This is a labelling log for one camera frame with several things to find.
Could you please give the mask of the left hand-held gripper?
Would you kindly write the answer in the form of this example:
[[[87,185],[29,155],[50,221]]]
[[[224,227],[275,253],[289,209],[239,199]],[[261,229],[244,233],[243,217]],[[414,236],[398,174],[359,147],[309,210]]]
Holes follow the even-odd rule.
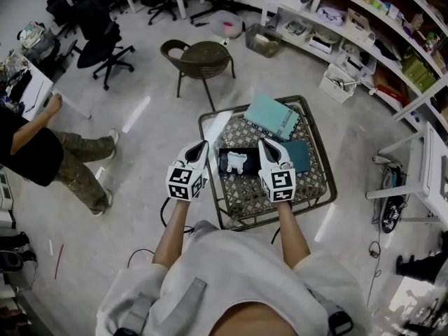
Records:
[[[195,141],[182,148],[169,166],[165,184],[170,198],[192,201],[204,185],[204,172],[209,154],[209,142]]]

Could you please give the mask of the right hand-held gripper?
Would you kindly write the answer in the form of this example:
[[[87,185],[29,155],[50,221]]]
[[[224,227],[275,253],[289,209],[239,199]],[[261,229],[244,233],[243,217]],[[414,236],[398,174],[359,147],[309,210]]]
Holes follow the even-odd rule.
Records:
[[[296,191],[295,168],[288,151],[272,139],[258,142],[262,189],[270,202],[287,202]]]

